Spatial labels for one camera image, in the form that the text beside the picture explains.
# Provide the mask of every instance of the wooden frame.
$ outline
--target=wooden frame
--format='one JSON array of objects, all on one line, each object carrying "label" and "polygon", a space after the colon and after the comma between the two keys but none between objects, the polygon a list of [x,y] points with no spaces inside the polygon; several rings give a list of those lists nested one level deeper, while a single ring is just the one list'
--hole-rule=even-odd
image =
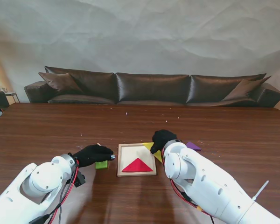
[{"label": "wooden frame", "polygon": [[154,155],[151,154],[152,156],[152,161],[153,161],[153,167],[151,172],[122,172],[121,170],[121,156],[122,156],[122,148],[123,147],[145,147],[142,143],[136,143],[136,144],[119,144],[118,145],[118,164],[117,164],[117,176],[149,176],[149,175],[157,175],[157,169],[155,166],[155,158]]}]

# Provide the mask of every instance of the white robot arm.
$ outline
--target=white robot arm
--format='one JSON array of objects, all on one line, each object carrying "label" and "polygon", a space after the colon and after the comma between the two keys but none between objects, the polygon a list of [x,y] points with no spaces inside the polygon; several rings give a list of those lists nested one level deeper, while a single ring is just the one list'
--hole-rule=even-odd
[{"label": "white robot arm", "polygon": [[165,172],[204,211],[227,224],[280,224],[219,166],[179,140],[164,147]]},{"label": "white robot arm", "polygon": [[[34,163],[26,166],[0,195],[0,224],[28,224],[43,216],[61,189],[62,181],[70,179],[75,168],[73,158],[67,154],[40,166]],[[29,199],[46,194],[40,204]]]}]

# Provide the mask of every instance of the red cable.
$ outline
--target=red cable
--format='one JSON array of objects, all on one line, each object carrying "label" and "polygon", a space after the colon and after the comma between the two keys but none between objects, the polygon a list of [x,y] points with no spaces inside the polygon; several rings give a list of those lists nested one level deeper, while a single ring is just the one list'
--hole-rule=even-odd
[{"label": "red cable", "polygon": [[[73,183],[72,183],[71,186],[70,186],[69,192],[66,194],[65,198],[62,200],[61,205],[65,202],[66,198],[68,197],[68,195],[70,194],[70,192],[71,192],[71,190],[72,190],[72,188],[73,188],[73,186],[74,186],[74,183],[75,183],[75,180],[76,180],[77,174],[78,174],[78,169],[79,169],[79,167],[76,168],[76,173],[75,173],[75,177],[74,177],[74,179],[73,179]],[[55,218],[55,216],[56,216],[56,214],[57,214],[57,211],[58,211],[58,209],[54,212],[53,218],[52,218],[52,220],[51,220],[51,222],[50,222],[49,224],[52,224],[52,223],[53,223],[54,218]]]},{"label": "red cable", "polygon": [[[163,149],[162,152],[161,152],[161,158],[162,158],[162,161],[163,161],[163,166],[165,166],[165,161],[164,161],[164,149]],[[176,189],[176,186],[173,184],[173,180],[172,180],[172,179],[170,179],[170,182],[171,182],[172,189],[173,189],[173,191],[177,194],[177,196],[179,196],[185,203],[187,203],[187,204],[189,204],[189,205],[191,205],[191,206],[193,206],[194,208],[197,209],[197,205],[193,204],[192,202],[187,201],[187,200],[180,194],[180,192]],[[203,212],[203,213],[206,214],[206,215],[211,216],[209,213],[207,213],[207,212],[204,211],[204,210],[201,210],[201,212]]]}]

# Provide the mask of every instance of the yellow triangle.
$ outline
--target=yellow triangle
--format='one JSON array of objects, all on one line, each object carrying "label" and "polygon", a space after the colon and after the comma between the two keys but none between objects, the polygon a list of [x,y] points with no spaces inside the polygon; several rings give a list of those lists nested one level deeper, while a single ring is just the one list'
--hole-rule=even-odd
[{"label": "yellow triangle", "polygon": [[[153,142],[145,142],[143,143],[143,145],[150,151],[151,147],[153,146]],[[155,154],[154,154],[155,158],[157,158],[160,162],[162,162],[162,157],[161,157],[161,151],[157,151]]]}]

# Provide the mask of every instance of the white backdrop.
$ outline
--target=white backdrop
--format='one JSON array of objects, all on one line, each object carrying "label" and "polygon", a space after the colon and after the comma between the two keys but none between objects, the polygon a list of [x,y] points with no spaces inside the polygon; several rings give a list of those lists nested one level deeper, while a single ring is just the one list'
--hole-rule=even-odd
[{"label": "white backdrop", "polygon": [[211,76],[267,72],[280,89],[280,0],[0,0],[4,85],[27,102],[24,86],[41,80],[45,65]]}]

